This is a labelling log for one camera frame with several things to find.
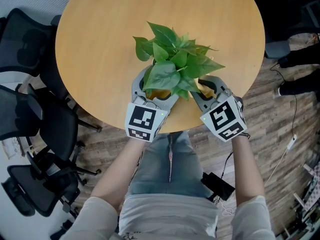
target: pant leg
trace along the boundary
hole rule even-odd
[[[295,81],[285,82],[280,86],[281,95],[298,95],[320,91],[320,68]]]
[[[202,184],[203,169],[186,131],[171,134],[172,168],[168,194],[208,198],[212,192]]]
[[[281,68],[297,65],[320,64],[320,43],[300,50],[293,50],[286,57],[279,60]]]
[[[170,135],[158,134],[143,152],[127,196],[166,193],[170,178]]]

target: table top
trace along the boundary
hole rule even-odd
[[[225,66],[211,73],[244,96],[260,70],[265,32],[254,0],[70,0],[56,36],[56,60],[70,95],[88,113],[124,129],[131,85],[151,64],[136,57],[133,38],[152,39],[148,22],[173,27]],[[202,125],[191,98],[179,98],[162,133]]]

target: green leaf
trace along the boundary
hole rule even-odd
[[[143,89],[145,88],[146,82],[149,79],[150,76],[150,72],[153,69],[153,65],[151,65],[145,72],[144,72],[144,76],[143,76]]]
[[[169,58],[169,54],[155,42],[153,42],[153,54],[156,62],[163,62]]]
[[[215,49],[210,48],[210,45],[205,46],[205,45],[201,45],[201,44],[196,44],[195,47],[196,48],[204,48],[204,49],[208,49],[208,50],[215,51],[215,52],[219,51],[219,50],[215,50]]]
[[[184,70],[186,75],[190,78],[199,78],[212,71],[225,67],[214,62],[203,54],[198,54],[197,56],[189,55],[186,60],[186,65],[187,68]]]
[[[153,24],[150,22],[148,22],[148,24],[159,42],[165,44],[166,46],[172,46],[172,44],[176,42],[176,34],[167,26]]]
[[[154,47],[153,47],[153,42],[148,41],[148,42],[142,42],[141,43],[142,49],[149,54],[150,56],[154,55]]]
[[[178,39],[179,36],[177,35],[176,31],[174,30],[174,28],[172,28],[173,33],[175,34],[175,38]]]
[[[192,39],[192,40],[188,40],[185,45],[183,46],[183,48],[185,47],[194,47],[196,46],[196,39]]]
[[[143,91],[146,89],[170,90],[179,83],[179,80],[180,74],[175,64],[167,60],[161,61],[153,66]]]
[[[209,50],[212,50],[210,49],[210,46],[199,47],[199,48],[196,48],[196,53],[206,55]]]
[[[184,98],[185,100],[189,100],[189,94],[187,90],[183,90],[179,88],[178,86],[175,86],[171,89],[171,95],[179,95],[180,97]]]
[[[197,55],[197,51],[196,51],[196,40],[189,40],[185,43],[185,45],[180,48],[176,48],[177,50],[180,50],[180,51],[185,51],[191,55],[194,55],[196,56]]]
[[[185,46],[188,41],[189,41],[189,34],[186,33],[185,35],[180,37],[180,45],[179,45],[179,47]]]
[[[189,37],[188,37],[188,33],[187,34],[185,34],[185,35],[183,35],[183,36],[181,36],[181,37],[179,37],[178,35],[177,35],[177,33],[175,33],[175,35],[176,35],[176,41],[175,41],[175,43],[174,43],[174,46],[175,47],[179,47],[179,48],[182,48],[183,46],[185,46],[186,45],[186,43],[188,42],[188,40],[189,40]]]
[[[189,76],[187,76],[185,70],[180,70],[180,81],[178,82],[177,86],[185,91],[189,92],[197,92],[200,93],[195,80]]]
[[[181,89],[176,85],[175,87],[171,88],[171,90],[170,90],[171,95],[178,94],[178,92],[179,92],[180,90],[181,90]]]
[[[160,46],[162,49],[164,49],[169,54],[169,56],[176,55],[174,47],[166,46],[163,43],[159,42],[156,38],[154,38],[154,39],[149,40],[147,43],[144,43],[144,45],[147,45],[148,47],[151,48],[151,50],[152,50],[152,54],[150,54],[151,56],[154,55],[154,44],[153,43],[156,43],[158,46]]]
[[[142,44],[148,42],[144,37],[133,37],[135,39],[135,53],[140,61],[146,62],[150,55],[143,49]]]
[[[189,100],[189,93],[187,90],[180,90],[178,93],[177,93],[180,97],[184,98],[185,100]]]
[[[174,55],[170,61],[172,61],[177,67],[182,68],[187,63],[187,52],[180,50],[176,55]]]

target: person's lap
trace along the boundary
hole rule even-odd
[[[169,160],[172,149],[172,169]],[[127,197],[137,194],[175,194],[208,198],[201,183],[203,170],[186,131],[159,134],[145,149]]]

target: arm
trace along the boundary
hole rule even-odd
[[[265,195],[264,181],[259,172],[249,141],[245,136],[232,139],[236,204]]]
[[[91,197],[107,201],[116,210],[123,201],[145,142],[131,138],[94,187]]]

